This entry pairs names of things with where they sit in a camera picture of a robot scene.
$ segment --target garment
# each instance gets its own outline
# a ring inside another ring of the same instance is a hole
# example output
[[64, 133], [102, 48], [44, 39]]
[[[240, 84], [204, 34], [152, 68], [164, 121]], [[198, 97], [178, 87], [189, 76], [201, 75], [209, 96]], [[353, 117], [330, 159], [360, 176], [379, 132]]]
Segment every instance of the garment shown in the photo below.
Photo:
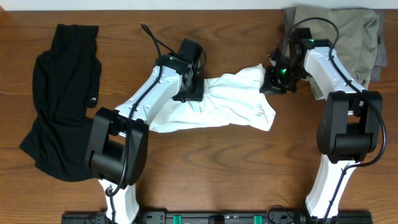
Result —
[[58, 25], [51, 50], [33, 71], [37, 118], [20, 148], [35, 166], [64, 181], [92, 178], [84, 166], [92, 119], [86, 107], [98, 101], [101, 63], [95, 57], [98, 26]]
[[228, 124], [250, 125], [269, 131], [275, 111], [259, 89], [264, 81], [261, 64], [237, 74], [205, 79], [203, 101], [185, 103], [169, 100], [149, 129], [167, 133], [181, 129], [219, 127]]
[[[387, 63], [381, 36], [384, 22], [383, 13], [376, 13], [369, 9], [330, 10], [313, 6], [299, 6], [285, 10], [285, 30], [309, 17], [323, 17], [338, 26], [340, 38], [336, 45], [336, 51], [339, 60], [358, 83], [368, 88], [371, 73], [373, 73], [373, 77], [379, 76], [377, 72], [380, 70], [377, 68], [373, 70], [377, 65], [376, 57], [385, 59], [385, 63]], [[328, 38], [333, 41], [336, 34], [334, 28], [323, 21], [308, 21], [299, 27], [311, 28], [314, 38]], [[283, 52], [286, 52], [287, 42], [284, 44]], [[308, 81], [315, 98], [323, 98], [316, 82], [312, 78], [308, 78]]]

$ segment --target green indicator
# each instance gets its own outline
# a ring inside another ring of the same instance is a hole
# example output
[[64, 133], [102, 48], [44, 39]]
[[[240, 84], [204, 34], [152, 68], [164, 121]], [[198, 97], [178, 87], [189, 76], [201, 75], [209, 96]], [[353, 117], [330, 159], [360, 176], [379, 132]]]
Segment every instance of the green indicator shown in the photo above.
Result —
[[174, 215], [173, 217], [173, 224], [181, 224], [182, 223], [181, 215]]
[[262, 224], [262, 216], [261, 215], [254, 216], [254, 224]]

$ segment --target black fabric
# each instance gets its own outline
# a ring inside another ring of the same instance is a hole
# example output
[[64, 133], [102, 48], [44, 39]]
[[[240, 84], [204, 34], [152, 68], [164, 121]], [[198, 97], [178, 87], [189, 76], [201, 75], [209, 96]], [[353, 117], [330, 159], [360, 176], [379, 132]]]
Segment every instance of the black fabric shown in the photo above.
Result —
[[84, 159], [93, 122], [86, 107], [96, 105], [100, 87], [97, 32], [98, 26], [58, 25], [33, 71], [37, 118], [20, 147], [37, 168], [64, 181], [93, 177]]

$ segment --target tabletop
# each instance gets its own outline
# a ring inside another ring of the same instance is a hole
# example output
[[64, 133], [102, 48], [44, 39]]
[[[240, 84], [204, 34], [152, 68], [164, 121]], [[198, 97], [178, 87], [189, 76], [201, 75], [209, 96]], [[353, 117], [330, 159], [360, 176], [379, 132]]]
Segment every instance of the tabletop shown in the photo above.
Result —
[[[375, 223], [398, 219], [398, 11], [385, 13], [390, 63], [369, 89], [383, 97], [387, 149], [377, 164], [355, 170], [339, 206], [369, 210]], [[89, 117], [101, 106], [113, 109], [125, 102], [150, 75], [157, 52], [141, 30], [142, 21], [174, 49], [183, 38], [203, 46], [207, 78], [259, 63], [268, 66], [267, 54], [284, 30], [281, 10], [38, 11], [6, 12], [0, 18], [2, 223], [60, 223], [65, 212], [106, 208], [96, 179], [62, 182], [35, 168], [34, 160], [19, 149], [37, 116], [32, 100], [35, 58], [50, 48], [57, 24], [99, 26], [99, 103], [88, 110]], [[315, 101], [306, 82], [299, 82], [294, 94], [266, 99], [276, 111], [269, 132], [238, 125], [150, 132], [147, 164], [137, 183], [139, 204], [169, 211], [267, 210], [275, 204], [300, 208], [320, 165], [316, 133], [325, 101]]]

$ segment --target white cloth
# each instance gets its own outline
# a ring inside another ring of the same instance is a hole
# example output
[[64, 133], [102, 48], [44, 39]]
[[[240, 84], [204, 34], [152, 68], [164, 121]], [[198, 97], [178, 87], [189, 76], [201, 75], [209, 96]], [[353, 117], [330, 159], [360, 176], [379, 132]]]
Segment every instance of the white cloth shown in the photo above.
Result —
[[228, 124], [250, 125], [269, 131], [275, 111], [259, 89], [264, 81], [261, 64], [237, 74], [205, 79], [203, 101], [185, 103], [169, 100], [149, 129], [167, 133], [181, 129], [219, 127]]

